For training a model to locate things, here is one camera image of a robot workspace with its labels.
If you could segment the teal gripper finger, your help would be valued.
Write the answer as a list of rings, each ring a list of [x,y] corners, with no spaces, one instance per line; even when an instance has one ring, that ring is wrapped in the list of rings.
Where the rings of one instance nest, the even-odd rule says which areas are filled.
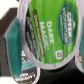
[[[5,34],[5,49],[8,72],[20,72],[22,66],[22,42],[19,20],[15,18]]]

